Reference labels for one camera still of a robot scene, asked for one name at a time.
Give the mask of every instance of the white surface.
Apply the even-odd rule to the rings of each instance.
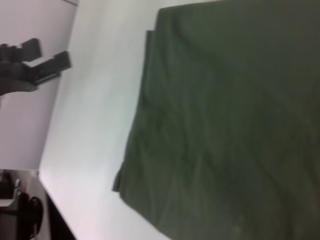
[[[39,38],[44,57],[33,65],[67,49],[77,7],[62,0],[0,2],[0,44],[20,45]],[[1,99],[0,169],[39,168],[58,82]]]
[[[146,30],[187,0],[82,0],[40,179],[78,240],[164,240],[111,191],[138,101]]]

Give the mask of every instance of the dark green towel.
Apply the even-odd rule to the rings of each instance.
[[[320,2],[161,9],[115,189],[173,240],[320,239]]]

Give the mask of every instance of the black clamp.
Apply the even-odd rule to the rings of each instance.
[[[35,91],[39,85],[60,77],[62,71],[71,68],[67,51],[34,67],[24,63],[41,56],[40,42],[36,38],[22,43],[21,48],[0,45],[0,96]]]

